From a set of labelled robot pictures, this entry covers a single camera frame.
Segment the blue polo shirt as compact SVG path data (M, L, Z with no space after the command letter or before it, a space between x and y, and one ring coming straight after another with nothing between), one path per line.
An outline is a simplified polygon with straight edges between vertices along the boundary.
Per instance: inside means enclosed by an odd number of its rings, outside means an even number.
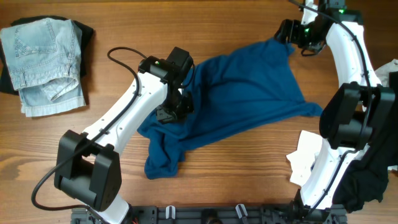
M269 39L197 65L189 77L194 112L182 122L162 124L155 112L139 126L149 139L148 179L174 177L186 151L294 116L320 116L306 101L289 67L294 48Z

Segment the white t-shirt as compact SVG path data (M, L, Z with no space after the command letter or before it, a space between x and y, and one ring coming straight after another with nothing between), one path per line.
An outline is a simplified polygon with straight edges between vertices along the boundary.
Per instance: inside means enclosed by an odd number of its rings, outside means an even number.
M389 75L397 71L397 59L379 67L375 74L384 87L389 87ZM309 179L315 161L320 153L323 138L315 133L302 130L298 139L297 150L286 155L292 168L290 182L302 187Z

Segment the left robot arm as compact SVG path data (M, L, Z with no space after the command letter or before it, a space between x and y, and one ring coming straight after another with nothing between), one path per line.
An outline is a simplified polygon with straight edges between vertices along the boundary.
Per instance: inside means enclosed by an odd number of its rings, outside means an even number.
M131 136L151 114L160 124L178 123L193 112L184 79L193 75L190 54L175 47L166 59L144 57L135 82L111 109L78 134L60 139L54 186L81 203L72 223L136 223L132 207L118 194L120 157Z

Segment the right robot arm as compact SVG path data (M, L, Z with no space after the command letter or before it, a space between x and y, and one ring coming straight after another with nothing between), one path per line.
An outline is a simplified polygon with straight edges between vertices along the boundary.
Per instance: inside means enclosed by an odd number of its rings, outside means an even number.
M361 14L344 1L303 1L301 21L284 20L275 39L296 44L302 55L331 48L339 89L320 116L320 153L311 174L285 210L274 211L292 223L324 223L340 215L343 204L333 202L349 166L382 130L396 100L383 87L370 63Z

